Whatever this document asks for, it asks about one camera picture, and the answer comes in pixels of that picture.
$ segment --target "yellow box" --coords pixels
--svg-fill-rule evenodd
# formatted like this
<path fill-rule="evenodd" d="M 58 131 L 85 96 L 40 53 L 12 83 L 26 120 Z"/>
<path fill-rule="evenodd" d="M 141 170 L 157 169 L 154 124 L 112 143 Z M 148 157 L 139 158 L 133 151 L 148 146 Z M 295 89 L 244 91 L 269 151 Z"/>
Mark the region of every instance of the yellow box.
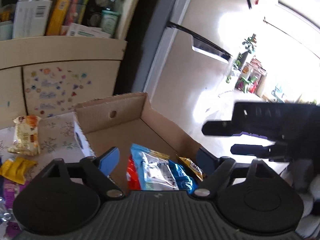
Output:
<path fill-rule="evenodd" d="M 60 34 L 60 28 L 68 12 L 69 5 L 70 0 L 57 0 L 47 29 L 47 36 Z"/>

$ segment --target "red snack bag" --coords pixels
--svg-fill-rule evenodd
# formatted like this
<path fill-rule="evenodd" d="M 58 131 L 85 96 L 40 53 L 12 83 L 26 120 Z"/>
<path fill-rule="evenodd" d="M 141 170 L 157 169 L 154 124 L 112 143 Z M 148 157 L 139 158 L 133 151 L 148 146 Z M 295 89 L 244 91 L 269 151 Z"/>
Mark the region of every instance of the red snack bag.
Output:
<path fill-rule="evenodd" d="M 134 161 L 132 160 L 131 156 L 129 157 L 128 167 L 127 167 L 127 181 L 128 181 L 129 190 L 141 190 L 136 167 L 134 165 Z"/>

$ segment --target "yellow snack wrapper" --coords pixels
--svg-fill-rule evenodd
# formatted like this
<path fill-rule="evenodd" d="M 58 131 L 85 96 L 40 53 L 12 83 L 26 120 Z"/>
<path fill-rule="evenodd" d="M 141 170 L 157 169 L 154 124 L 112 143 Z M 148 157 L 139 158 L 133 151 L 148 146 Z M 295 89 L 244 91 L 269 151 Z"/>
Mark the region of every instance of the yellow snack wrapper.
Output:
<path fill-rule="evenodd" d="M 38 124 L 40 117 L 35 115 L 19 116 L 14 119 L 15 131 L 10 153 L 37 155 L 40 153 L 38 142 Z"/>
<path fill-rule="evenodd" d="M 26 182 L 24 175 L 32 166 L 36 164 L 36 161 L 30 161 L 21 157 L 12 157 L 6 160 L 0 167 L 0 175 L 6 179 L 24 185 Z"/>
<path fill-rule="evenodd" d="M 178 160 L 183 164 L 183 166 L 187 167 L 189 170 L 191 170 L 200 181 L 203 181 L 203 174 L 201 169 L 193 163 L 192 160 L 189 158 L 184 158 L 184 157 L 178 157 Z"/>

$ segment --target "barcode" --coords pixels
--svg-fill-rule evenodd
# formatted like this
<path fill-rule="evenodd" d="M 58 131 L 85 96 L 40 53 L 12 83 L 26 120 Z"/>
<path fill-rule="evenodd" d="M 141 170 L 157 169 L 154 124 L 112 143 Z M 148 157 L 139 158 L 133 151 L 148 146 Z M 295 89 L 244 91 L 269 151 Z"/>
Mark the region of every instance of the barcode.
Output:
<path fill-rule="evenodd" d="M 67 3 L 66 1 L 62 1 L 59 5 L 59 10 L 63 10 L 64 7 L 66 6 L 66 3 Z"/>
<path fill-rule="evenodd" d="M 36 18 L 43 18 L 45 13 L 46 6 L 39 5 L 36 9 Z"/>

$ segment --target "blue snack bag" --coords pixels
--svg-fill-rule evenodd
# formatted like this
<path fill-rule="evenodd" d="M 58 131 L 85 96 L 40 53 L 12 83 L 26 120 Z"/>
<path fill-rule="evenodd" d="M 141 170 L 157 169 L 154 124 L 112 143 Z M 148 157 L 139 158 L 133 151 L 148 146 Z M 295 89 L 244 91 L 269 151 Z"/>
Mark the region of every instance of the blue snack bag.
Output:
<path fill-rule="evenodd" d="M 137 144 L 132 144 L 131 155 L 141 190 L 179 190 L 169 168 L 169 156 Z"/>
<path fill-rule="evenodd" d="M 170 160 L 168 160 L 168 162 L 169 168 L 177 182 L 178 188 L 181 190 L 186 190 L 189 194 L 191 194 L 198 187 L 195 180 L 185 173 L 181 165 Z"/>

